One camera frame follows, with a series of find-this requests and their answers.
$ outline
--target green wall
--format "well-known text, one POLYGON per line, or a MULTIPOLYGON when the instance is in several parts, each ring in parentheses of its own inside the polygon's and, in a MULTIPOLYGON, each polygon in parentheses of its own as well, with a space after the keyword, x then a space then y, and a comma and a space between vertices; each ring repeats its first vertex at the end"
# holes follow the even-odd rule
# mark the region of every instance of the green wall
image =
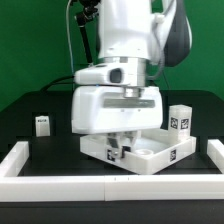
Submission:
MULTIPOLYGON (((185 0, 185 4, 193 48, 182 64, 165 69, 170 87, 208 90, 224 99, 224 2, 185 0)), ((26 92, 71 75, 66 5, 67 0, 0 1, 0 110, 26 92)), ((154 7, 161 7, 159 0, 154 7)), ((75 69, 86 66, 80 34, 72 18, 80 10, 79 4, 71 9, 75 69)), ((87 30, 94 49, 94 24, 89 24, 87 30)), ((163 78, 157 84, 161 89, 167 88, 163 78)))

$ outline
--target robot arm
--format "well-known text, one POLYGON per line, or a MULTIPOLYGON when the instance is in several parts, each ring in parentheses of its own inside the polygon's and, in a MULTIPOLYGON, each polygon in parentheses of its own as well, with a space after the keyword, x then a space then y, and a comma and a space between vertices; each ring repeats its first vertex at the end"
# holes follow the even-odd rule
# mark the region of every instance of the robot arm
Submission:
POLYGON ((158 88, 145 87, 146 65, 158 64, 161 70, 165 64, 178 64, 189 53, 191 33, 183 14, 183 1, 163 0, 164 12, 156 14, 152 13, 149 0, 80 2, 84 11, 89 4, 99 10, 102 63, 75 74, 76 83, 85 86, 74 93, 73 132, 96 134, 159 128, 161 96, 158 88), (168 58, 174 59, 165 59, 164 49, 168 58))

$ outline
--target black cable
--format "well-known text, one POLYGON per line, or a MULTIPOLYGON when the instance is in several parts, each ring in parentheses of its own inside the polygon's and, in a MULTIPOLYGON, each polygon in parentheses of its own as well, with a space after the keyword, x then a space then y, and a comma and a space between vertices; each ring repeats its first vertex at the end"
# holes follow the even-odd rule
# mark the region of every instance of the black cable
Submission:
POLYGON ((47 91, 51 86, 55 86, 55 85, 69 85, 69 84, 74 84, 75 82, 57 82, 57 83, 52 83, 51 85, 48 85, 48 87, 46 87, 44 89, 44 91, 47 91))
POLYGON ((47 91, 48 88, 51 87, 52 85, 55 85, 57 83, 59 84, 60 81, 64 81, 64 80, 67 80, 67 79, 73 79, 73 78, 74 78, 74 76, 64 76, 64 77, 55 79, 54 81, 50 82, 46 86, 42 87, 40 91, 47 91))
POLYGON ((79 27, 81 35, 82 35, 82 40, 83 40, 83 46, 85 49, 85 53, 86 53, 86 60, 88 62, 88 64, 92 64, 93 63, 93 59, 92 59, 92 54, 90 51, 90 46, 89 46, 89 41, 88 41, 88 37, 87 37, 87 33, 86 33, 86 28, 85 26, 79 27))

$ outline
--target small white block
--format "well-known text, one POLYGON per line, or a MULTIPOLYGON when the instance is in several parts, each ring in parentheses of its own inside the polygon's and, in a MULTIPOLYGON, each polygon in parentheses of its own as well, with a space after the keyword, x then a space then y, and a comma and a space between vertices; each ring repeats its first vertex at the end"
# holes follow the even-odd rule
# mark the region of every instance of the small white block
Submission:
POLYGON ((218 139, 208 140, 207 154, 224 173, 224 145, 218 139))
POLYGON ((170 106, 169 143, 170 146, 190 138, 192 108, 185 105, 170 106))
POLYGON ((16 177, 29 157, 28 142, 17 142, 0 164, 0 177, 16 177))
POLYGON ((36 117, 36 136, 50 136, 50 122, 48 116, 36 117))

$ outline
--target black table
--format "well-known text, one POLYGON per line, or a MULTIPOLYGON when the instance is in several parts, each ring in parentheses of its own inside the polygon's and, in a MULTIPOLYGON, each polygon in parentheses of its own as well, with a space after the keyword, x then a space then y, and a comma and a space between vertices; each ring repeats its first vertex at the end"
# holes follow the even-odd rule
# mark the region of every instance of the black table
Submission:
MULTIPOLYGON (((159 174, 219 174, 206 155, 207 140, 224 136, 224 102, 206 91, 162 91, 164 121, 168 107, 193 108, 191 135, 196 153, 159 174)), ((30 144, 20 176, 131 175, 79 152, 80 135, 71 133, 71 92, 31 92, 0 113, 0 160, 17 141, 30 144), (35 137, 38 115, 51 119, 51 136, 35 137)), ((223 223, 223 200, 0 203, 1 223, 223 223)))

